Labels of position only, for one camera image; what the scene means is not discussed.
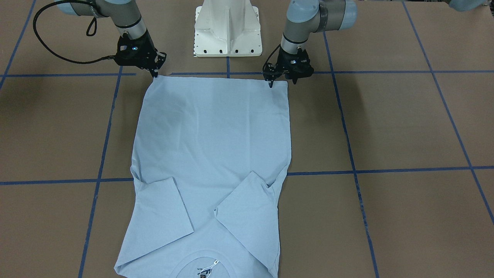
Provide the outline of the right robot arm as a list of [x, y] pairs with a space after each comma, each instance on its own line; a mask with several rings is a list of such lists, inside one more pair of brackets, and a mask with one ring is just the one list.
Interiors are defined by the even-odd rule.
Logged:
[[134, 0], [60, 0], [54, 4], [65, 14], [111, 18], [120, 36], [116, 54], [111, 57], [119, 66], [134, 66], [150, 72], [153, 78], [166, 61], [150, 36]]

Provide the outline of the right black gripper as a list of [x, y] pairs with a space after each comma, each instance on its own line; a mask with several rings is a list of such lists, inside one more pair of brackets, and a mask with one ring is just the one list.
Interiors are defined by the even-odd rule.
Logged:
[[157, 78], [159, 69], [166, 61], [166, 53], [155, 48], [148, 31], [137, 39], [131, 39], [124, 33], [118, 39], [114, 60], [120, 66], [151, 70], [151, 76]]

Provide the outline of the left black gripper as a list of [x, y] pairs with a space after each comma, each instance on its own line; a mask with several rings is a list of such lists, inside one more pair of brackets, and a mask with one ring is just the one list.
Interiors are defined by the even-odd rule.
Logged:
[[310, 64], [311, 60], [307, 50], [298, 49], [295, 54], [291, 54], [277, 46], [266, 59], [262, 74], [268, 85], [273, 88], [274, 80], [285, 76], [296, 85], [298, 79], [307, 78], [314, 74], [314, 68]]

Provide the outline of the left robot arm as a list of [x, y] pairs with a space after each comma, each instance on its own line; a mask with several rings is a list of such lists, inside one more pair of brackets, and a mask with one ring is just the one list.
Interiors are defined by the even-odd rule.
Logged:
[[[400, 2], [404, 8], [408, 2], [441, 3], [457, 12], [467, 12], [488, 6], [493, 0], [371, 0], [376, 2]], [[295, 85], [299, 79], [309, 78], [316, 71], [306, 49], [310, 34], [340, 31], [353, 27], [358, 17], [358, 0], [290, 0], [286, 11], [286, 23], [281, 42], [266, 58], [262, 67], [264, 81], [273, 88], [282, 76]], [[275, 63], [269, 62], [277, 53]], [[398, 74], [425, 73], [427, 71], [383, 70], [383, 71], [319, 71], [328, 74]]]

